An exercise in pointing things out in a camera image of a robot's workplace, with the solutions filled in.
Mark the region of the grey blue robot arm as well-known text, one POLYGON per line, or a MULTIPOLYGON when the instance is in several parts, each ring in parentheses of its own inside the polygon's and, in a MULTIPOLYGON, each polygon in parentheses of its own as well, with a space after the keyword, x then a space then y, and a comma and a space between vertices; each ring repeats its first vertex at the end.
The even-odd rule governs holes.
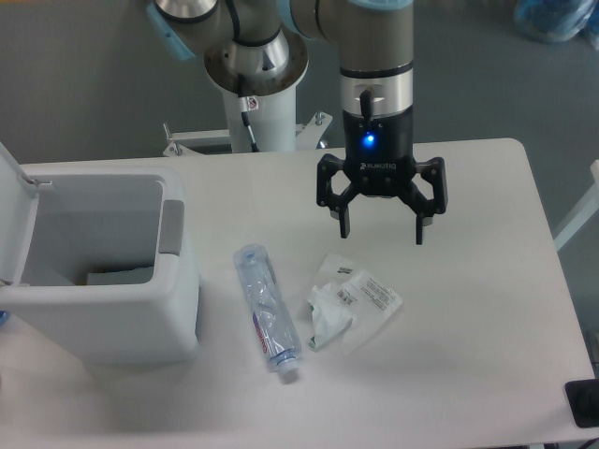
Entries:
POLYGON ((204 59, 212 81, 233 98, 232 116, 251 152, 266 97, 293 88, 308 65, 305 43, 339 55, 344 158, 324 155, 316 201, 350 232, 356 196, 397 197, 422 230, 447 207, 445 162, 413 155, 414 5, 410 1, 150 1, 163 36, 204 59))

